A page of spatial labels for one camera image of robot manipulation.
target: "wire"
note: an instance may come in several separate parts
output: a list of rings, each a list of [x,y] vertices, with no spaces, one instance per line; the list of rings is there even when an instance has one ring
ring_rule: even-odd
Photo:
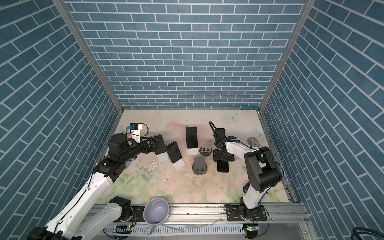
[[[351,239],[354,240],[353,237],[356,237],[358,240],[362,240],[360,235],[370,235],[370,236],[375,236],[379,238],[384,238],[384,233],[375,231],[373,229],[369,228],[364,228],[364,227],[354,227],[352,229],[353,233],[351,234]]]
[[[255,216],[253,217],[253,222],[252,222],[252,224],[255,224],[255,220],[256,220],[256,224],[259,225],[259,223],[257,222],[257,219],[256,219],[256,214],[255,214]]]
[[[142,135],[136,135],[136,134],[133,134],[131,130],[129,130],[129,134],[130,134],[130,135],[134,135],[134,136],[139,136],[139,137],[145,137],[145,136],[147,136],[148,133],[149,133],[149,127],[147,126],[147,124],[142,123],[142,122],[138,122],[137,124],[144,124],[144,125],[147,127],[147,134],[145,134],[145,135],[143,135],[143,136],[142,136]]]
[[[132,212],[132,221],[133,221],[133,214],[135,214],[135,224],[132,223],[132,227],[133,228],[134,226],[136,226],[136,218],[137,218],[137,215],[136,215],[136,212]]]
[[[57,224],[56,224],[56,226],[55,226],[55,230],[54,230],[54,232],[53,233],[56,233],[56,229],[57,229],[57,226],[59,225],[59,224],[61,224],[61,220],[63,220],[64,218],[65,218],[65,216],[68,214],[68,212],[70,212],[75,206],[76,206],[76,204],[80,201],[80,199],[81,199],[81,197],[87,192],[87,189],[89,189],[89,186],[90,186],[90,184],[91,184],[91,181],[92,181],[92,174],[93,174],[93,172],[91,172],[91,175],[90,175],[90,179],[89,179],[89,182],[88,182],[88,186],[87,186],[87,188],[85,189],[85,191],[83,192],[83,194],[79,197],[79,199],[76,201],[76,203],[61,217],[61,219],[57,222]]]
[[[272,186],[269,187],[267,191],[264,191],[264,194],[263,194],[263,196],[260,198],[260,201],[264,198],[264,196],[268,193],[268,191],[269,191],[271,188],[272,188]]]
[[[253,147],[250,147],[250,146],[248,146],[248,145],[246,145],[246,144],[244,144],[244,143],[242,143],[242,142],[240,142],[240,141],[239,141],[239,143],[241,143],[242,145],[248,147],[249,149],[253,149],[253,150],[259,151],[259,150],[255,149],[255,148],[253,148]],[[276,161],[273,157],[271,157],[271,156],[265,154],[265,152],[263,152],[263,154],[266,155],[267,157],[269,157],[270,159],[272,159],[275,163],[277,163],[277,164],[279,165],[279,167],[280,167],[280,169],[281,169],[281,171],[282,171],[282,173],[281,173],[281,178],[283,178],[283,177],[284,177],[284,169],[283,169],[283,167],[281,166],[281,164],[280,164],[278,161]]]
[[[111,236],[109,236],[109,235],[104,231],[104,229],[103,229],[103,232],[104,232],[104,234],[105,234],[106,236],[108,236],[108,237],[110,237],[110,238],[113,238],[113,239],[116,239],[115,237],[111,237]]]
[[[256,236],[255,238],[258,238],[258,237],[261,237],[261,236],[263,236],[267,231],[268,231],[268,228],[269,228],[269,220],[270,220],[270,218],[269,218],[269,212],[267,211],[267,209],[263,206],[263,208],[264,208],[264,210],[266,211],[266,213],[268,214],[268,225],[267,225],[267,227],[266,227],[266,230],[265,230],[265,232],[263,232],[263,234],[261,234],[261,235],[259,235],[259,236]]]
[[[225,212],[229,212],[233,214],[233,205],[232,204],[225,204],[223,206]]]

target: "floral tablecloth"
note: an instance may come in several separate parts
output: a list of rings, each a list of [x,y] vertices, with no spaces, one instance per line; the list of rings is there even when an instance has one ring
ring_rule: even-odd
[[[163,197],[169,203],[239,202],[244,196],[243,186],[248,182],[244,160],[235,157],[234,162],[229,162],[230,171],[220,173],[211,154],[205,158],[207,173],[193,173],[195,156],[188,155],[185,127],[197,126],[200,147],[203,139],[213,140],[209,120],[216,127],[225,128],[227,136],[236,136],[242,142],[247,142],[248,137],[256,137],[261,145],[267,146],[256,111],[126,110],[116,133],[125,132],[129,123],[144,122],[149,126],[149,136],[160,133],[165,144],[177,141],[185,166],[176,170],[170,160],[158,162],[154,153],[140,154],[96,203],[106,204],[114,196],[130,199],[133,204],[145,204],[155,197]],[[263,199],[263,202],[287,201],[281,182]]]

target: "white robotic arm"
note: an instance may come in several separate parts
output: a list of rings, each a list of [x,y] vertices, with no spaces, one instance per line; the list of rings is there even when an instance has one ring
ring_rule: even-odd
[[[240,200],[240,211],[244,219],[251,219],[264,195],[283,178],[282,169],[268,147],[250,148],[233,136],[225,136],[225,130],[211,121],[209,125],[217,147],[214,161],[234,161],[234,155],[245,161],[250,186]]]
[[[107,143],[108,155],[96,165],[85,185],[44,228],[35,227],[27,240],[91,240],[111,222],[117,219],[129,220],[132,215],[130,200],[114,197],[100,213],[80,225],[100,195],[116,181],[130,160],[136,159],[140,153],[159,154],[165,151],[162,149],[165,147],[161,135],[140,135],[142,125],[130,124],[129,133],[133,139],[128,138],[125,133],[111,136]]]
[[[255,151],[254,149],[250,149],[248,147],[245,147],[244,145],[239,144],[237,142],[227,142],[227,143],[225,143],[225,146],[227,148],[228,153],[231,153],[231,154],[233,154],[233,155],[235,155],[238,158],[243,159],[243,160],[245,160],[244,155],[246,153]],[[265,195],[265,192],[267,192],[268,190],[269,190],[269,188],[265,189],[262,192],[259,192],[259,191],[256,191],[252,187],[252,185],[250,185],[248,190],[247,190],[247,193],[243,197],[243,202],[244,202],[245,206],[248,209],[254,209],[255,207],[258,207],[259,203],[261,202],[261,200],[263,199],[263,197]]]

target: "blue brick wall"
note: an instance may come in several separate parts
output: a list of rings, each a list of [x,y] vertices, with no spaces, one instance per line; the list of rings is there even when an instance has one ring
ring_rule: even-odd
[[[383,12],[382,1],[317,0],[265,109],[321,239],[384,232]]]
[[[126,109],[254,109],[304,0],[66,3]]]
[[[50,0],[0,6],[0,239],[26,239],[85,183],[117,111]]]

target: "mug handle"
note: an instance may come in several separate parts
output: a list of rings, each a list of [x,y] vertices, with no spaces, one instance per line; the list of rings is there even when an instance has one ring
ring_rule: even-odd
[[[149,226],[147,227],[147,235],[148,235],[148,236],[151,235],[151,234],[153,233],[153,230],[155,230],[156,227],[157,227],[157,226],[151,226],[151,225],[149,225]]]

